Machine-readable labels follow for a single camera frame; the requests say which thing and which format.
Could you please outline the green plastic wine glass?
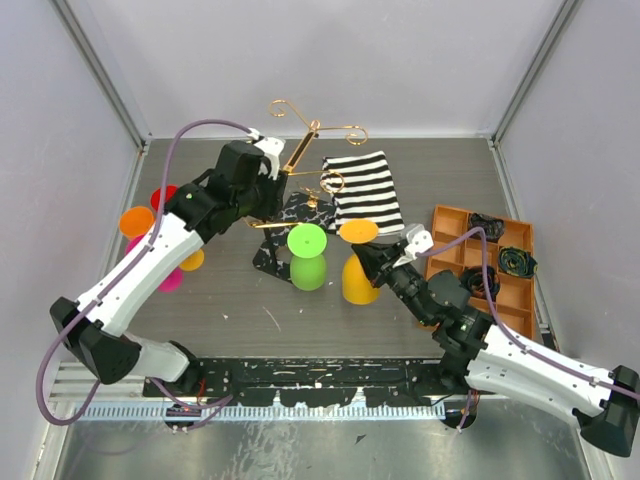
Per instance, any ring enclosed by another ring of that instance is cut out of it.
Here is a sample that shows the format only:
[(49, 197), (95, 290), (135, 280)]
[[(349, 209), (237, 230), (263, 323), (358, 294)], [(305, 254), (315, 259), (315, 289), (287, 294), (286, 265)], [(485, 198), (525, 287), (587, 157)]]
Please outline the green plastic wine glass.
[(287, 247), (291, 252), (291, 282), (302, 291), (319, 289), (326, 280), (327, 264), (324, 257), (328, 240), (325, 231), (318, 225), (300, 224), (287, 236)]

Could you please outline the yellow wine glass cluster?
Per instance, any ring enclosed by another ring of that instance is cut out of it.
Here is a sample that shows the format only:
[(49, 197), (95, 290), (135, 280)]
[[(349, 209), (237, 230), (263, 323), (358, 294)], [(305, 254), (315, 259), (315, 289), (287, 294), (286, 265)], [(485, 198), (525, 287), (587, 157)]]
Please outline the yellow wine glass cluster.
[(179, 268), (185, 272), (192, 272), (198, 270), (204, 263), (205, 253), (202, 249), (198, 249), (191, 255), (189, 255), (186, 259), (184, 259), (180, 264)]

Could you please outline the gold wine glass rack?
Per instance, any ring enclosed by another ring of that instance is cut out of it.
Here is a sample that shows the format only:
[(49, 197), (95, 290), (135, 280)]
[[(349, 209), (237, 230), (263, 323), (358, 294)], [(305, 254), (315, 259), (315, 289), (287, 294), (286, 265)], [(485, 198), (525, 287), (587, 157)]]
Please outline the gold wine glass rack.
[[(320, 131), (348, 130), (345, 139), (349, 144), (355, 146), (366, 143), (369, 138), (368, 131), (358, 125), (323, 127), (319, 120), (308, 121), (291, 102), (285, 99), (272, 101), (268, 110), (274, 117), (284, 117), (286, 115), (285, 107), (288, 107), (307, 127), (306, 135), (299, 141), (290, 158), (282, 167), (286, 177), (317, 174), (316, 171), (296, 172), (295, 169), (312, 141), (319, 136)], [(291, 264), (299, 256), (291, 254), (289, 261), (278, 256), (278, 253), (282, 253), (287, 248), (288, 234), (298, 225), (312, 225), (317, 227), (323, 233), (323, 239), (326, 239), (329, 222), (334, 218), (335, 207), (320, 199), (314, 190), (293, 192), (271, 221), (248, 223), (252, 228), (262, 230), (265, 237), (254, 256), (253, 266), (275, 278), (296, 285), (291, 277)]]

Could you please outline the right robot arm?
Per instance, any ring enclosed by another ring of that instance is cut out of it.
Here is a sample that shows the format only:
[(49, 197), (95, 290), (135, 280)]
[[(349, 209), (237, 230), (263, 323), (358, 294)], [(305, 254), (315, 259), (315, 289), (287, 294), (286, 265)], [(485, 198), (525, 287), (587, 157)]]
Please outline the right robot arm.
[(630, 456), (639, 425), (636, 371), (592, 366), (519, 334), (474, 307), (453, 272), (425, 279), (400, 264), (404, 245), (366, 243), (353, 252), (373, 286), (388, 286), (420, 324), (433, 327), (444, 351), (438, 365), (444, 390), (504, 395), (565, 421), (604, 452)]

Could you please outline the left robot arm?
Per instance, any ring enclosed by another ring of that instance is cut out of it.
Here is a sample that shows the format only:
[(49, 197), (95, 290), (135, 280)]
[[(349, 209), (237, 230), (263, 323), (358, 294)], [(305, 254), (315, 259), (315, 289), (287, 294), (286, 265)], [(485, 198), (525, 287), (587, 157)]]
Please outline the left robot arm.
[(175, 341), (132, 335), (129, 324), (160, 284), (190, 255), (237, 220), (270, 220), (281, 209), (287, 174), (284, 141), (262, 137), (224, 145), (215, 167), (179, 187), (152, 230), (77, 300), (54, 302), (50, 315), (65, 347), (103, 384), (129, 374), (154, 377), (178, 396), (199, 387), (195, 356)]

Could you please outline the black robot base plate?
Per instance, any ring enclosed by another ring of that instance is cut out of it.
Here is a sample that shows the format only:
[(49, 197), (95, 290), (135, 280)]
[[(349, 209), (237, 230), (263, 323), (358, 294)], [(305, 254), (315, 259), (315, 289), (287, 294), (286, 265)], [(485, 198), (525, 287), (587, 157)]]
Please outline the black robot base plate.
[(468, 387), (441, 379), (437, 359), (424, 358), (201, 358), (201, 378), (177, 397), (218, 399), (268, 407), (347, 406), (358, 394), (369, 408), (430, 406), (437, 397), (464, 395)]

